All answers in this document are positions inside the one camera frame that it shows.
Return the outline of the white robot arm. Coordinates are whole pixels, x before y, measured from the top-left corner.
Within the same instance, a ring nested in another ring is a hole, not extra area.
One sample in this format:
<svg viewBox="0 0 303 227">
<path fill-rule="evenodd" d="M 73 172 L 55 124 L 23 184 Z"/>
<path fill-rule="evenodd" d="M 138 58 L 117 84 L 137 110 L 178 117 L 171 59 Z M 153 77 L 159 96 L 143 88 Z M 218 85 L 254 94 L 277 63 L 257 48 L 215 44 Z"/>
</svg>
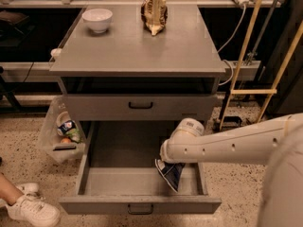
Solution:
<svg viewBox="0 0 303 227">
<path fill-rule="evenodd" d="M 178 190 L 186 163 L 266 165 L 258 227 L 303 227 L 303 113 L 209 135 L 195 119 L 183 119 L 155 161 Z"/>
</svg>

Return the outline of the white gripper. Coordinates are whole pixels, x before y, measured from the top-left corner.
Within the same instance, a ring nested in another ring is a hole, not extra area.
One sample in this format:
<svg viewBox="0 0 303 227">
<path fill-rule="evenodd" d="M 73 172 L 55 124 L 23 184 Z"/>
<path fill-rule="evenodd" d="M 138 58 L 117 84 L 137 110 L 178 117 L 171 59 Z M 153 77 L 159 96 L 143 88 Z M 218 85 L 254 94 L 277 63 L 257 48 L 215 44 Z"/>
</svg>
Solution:
<svg viewBox="0 0 303 227">
<path fill-rule="evenodd" d="M 197 163 L 202 153 L 198 147 L 205 127 L 192 118 L 183 119 L 160 148 L 160 158 L 166 163 Z"/>
</svg>

